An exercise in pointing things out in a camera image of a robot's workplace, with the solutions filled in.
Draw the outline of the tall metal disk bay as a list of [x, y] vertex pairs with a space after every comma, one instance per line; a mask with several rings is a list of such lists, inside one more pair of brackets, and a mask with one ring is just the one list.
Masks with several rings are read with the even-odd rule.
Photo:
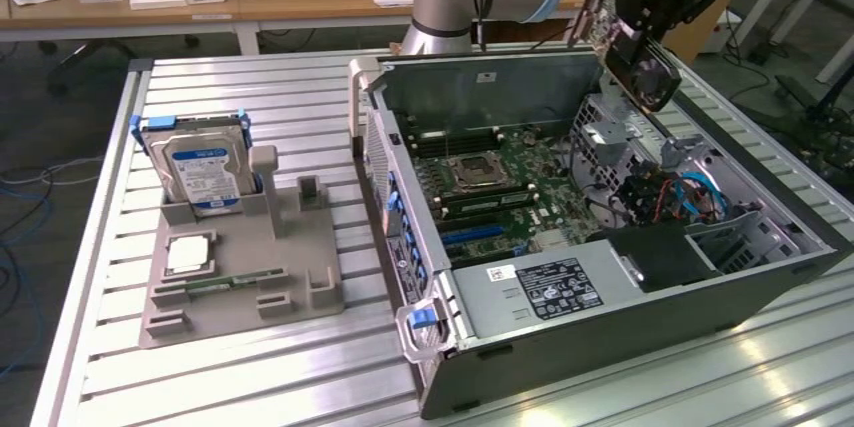
[[614, 193], [630, 176], [693, 168], [709, 147], [700, 134], [674, 137], [639, 111], [605, 74], [579, 104], [570, 131], [570, 174]]

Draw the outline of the silver CPU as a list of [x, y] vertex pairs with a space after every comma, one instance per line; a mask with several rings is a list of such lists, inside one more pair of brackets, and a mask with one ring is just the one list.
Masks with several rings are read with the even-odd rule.
[[208, 246], [204, 236], [175, 238], [167, 248], [166, 274], [175, 276], [199, 271], [208, 262]]

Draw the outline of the green RAM stick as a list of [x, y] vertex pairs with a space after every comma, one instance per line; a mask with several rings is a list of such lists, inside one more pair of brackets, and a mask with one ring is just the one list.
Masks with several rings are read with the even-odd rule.
[[247, 274], [222, 276], [207, 280], [188, 282], [183, 289], [190, 295], [203, 295], [211, 292], [231, 291], [257, 285], [261, 279], [282, 273], [282, 270], [263, 270]]

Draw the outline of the black office chair base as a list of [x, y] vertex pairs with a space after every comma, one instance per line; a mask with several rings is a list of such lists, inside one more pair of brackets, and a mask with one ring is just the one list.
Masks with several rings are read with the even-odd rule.
[[62, 82], [64, 75], [95, 53], [107, 48], [118, 51], [128, 60], [138, 58], [135, 51], [120, 40], [92, 39], [86, 41], [47, 74], [47, 92], [51, 96], [59, 97], [67, 93], [67, 85]]

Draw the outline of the black RAM slot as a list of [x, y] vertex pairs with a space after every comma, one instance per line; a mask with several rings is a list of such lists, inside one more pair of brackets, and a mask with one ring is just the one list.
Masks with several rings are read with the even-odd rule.
[[419, 158], [450, 157], [501, 148], [505, 134], [498, 127], [471, 131], [434, 131], [410, 135], [409, 152]]

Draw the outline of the black equipment stand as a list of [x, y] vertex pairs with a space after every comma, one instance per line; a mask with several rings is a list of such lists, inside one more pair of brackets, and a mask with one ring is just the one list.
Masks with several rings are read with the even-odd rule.
[[830, 166], [854, 175], [854, 110], [837, 106], [844, 89], [854, 80], [854, 66], [820, 99], [794, 77], [778, 75], [776, 80], [776, 95], [792, 97], [802, 107], [801, 112], [793, 114], [794, 131], [788, 136]]

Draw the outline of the hard disk with blue caddy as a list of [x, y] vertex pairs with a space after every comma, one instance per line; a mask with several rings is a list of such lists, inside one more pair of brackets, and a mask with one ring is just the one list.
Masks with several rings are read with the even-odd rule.
[[250, 167], [250, 127], [245, 111], [130, 119], [130, 134], [151, 160], [167, 202], [187, 203], [199, 218], [238, 212], [241, 199], [259, 190]]

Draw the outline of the black open PC case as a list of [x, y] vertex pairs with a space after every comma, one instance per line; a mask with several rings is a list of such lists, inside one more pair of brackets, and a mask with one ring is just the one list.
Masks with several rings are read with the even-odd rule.
[[[641, 299], [567, 322], [486, 339], [455, 299], [451, 266], [430, 215], [409, 135], [531, 124], [570, 139], [579, 104], [603, 74], [589, 48], [419, 57], [370, 55], [349, 66], [351, 132], [373, 233], [393, 295], [397, 332], [415, 377], [421, 416], [442, 418], [741, 325], [793, 288], [854, 254], [854, 243], [786, 183], [786, 152], [689, 73], [674, 97], [645, 113], [669, 135], [709, 147], [690, 170], [630, 176], [593, 199], [621, 218], [605, 231], [716, 224], [758, 211], [802, 249], [792, 260], [645, 292]], [[419, 248], [414, 263], [409, 245]], [[427, 286], [417, 285], [423, 264]], [[438, 323], [413, 330], [407, 315], [433, 308]]]

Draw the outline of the blue expansion slot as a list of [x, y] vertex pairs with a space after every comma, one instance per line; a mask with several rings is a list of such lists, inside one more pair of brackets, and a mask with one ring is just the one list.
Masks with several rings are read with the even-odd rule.
[[441, 240], [446, 246], [450, 246], [493, 238], [501, 236], [503, 233], [505, 228], [501, 225], [487, 225], [467, 230], [445, 233], [441, 235]]

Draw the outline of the wooden desk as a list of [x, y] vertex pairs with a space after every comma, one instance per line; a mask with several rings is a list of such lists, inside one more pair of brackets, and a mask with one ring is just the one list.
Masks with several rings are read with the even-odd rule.
[[224, 0], [154, 10], [123, 2], [55, 0], [20, 7], [0, 0], [0, 42], [228, 33], [242, 54], [255, 56], [265, 30], [405, 25], [410, 17], [410, 7], [381, 7], [373, 0]]

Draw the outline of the black air duct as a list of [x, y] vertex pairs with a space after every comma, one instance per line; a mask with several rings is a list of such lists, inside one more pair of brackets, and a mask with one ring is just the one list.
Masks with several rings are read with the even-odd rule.
[[605, 231], [617, 253], [639, 272], [645, 292], [689, 285], [720, 276], [689, 242], [686, 229], [674, 223]]

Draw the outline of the black installed RAM stick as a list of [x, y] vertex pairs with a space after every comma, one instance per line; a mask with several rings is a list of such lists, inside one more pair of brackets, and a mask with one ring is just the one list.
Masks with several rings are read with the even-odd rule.
[[437, 196], [433, 199], [443, 220], [454, 220], [485, 213], [530, 207], [539, 200], [533, 184], [503, 187], [487, 191]]

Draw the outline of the black graphics card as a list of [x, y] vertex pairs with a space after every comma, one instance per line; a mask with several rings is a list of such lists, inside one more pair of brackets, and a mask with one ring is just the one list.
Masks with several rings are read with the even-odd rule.
[[633, 30], [617, 15], [615, 0], [585, 0], [565, 35], [566, 45], [587, 43], [602, 65], [606, 83], [617, 85], [645, 113], [658, 112], [681, 84], [681, 74], [646, 28]]

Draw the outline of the CPU socket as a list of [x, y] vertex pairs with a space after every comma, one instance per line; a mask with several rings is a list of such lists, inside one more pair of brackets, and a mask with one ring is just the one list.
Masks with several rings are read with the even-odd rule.
[[449, 166], [455, 184], [463, 190], [493, 187], [506, 180], [501, 161], [493, 152], [454, 157]]

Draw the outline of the low metal disk bay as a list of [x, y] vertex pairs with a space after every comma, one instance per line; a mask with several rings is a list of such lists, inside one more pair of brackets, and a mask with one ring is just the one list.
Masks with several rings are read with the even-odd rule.
[[721, 274], [792, 260], [802, 254], [792, 236], [758, 211], [716, 224], [692, 224], [686, 227], [686, 236], [712, 269]]

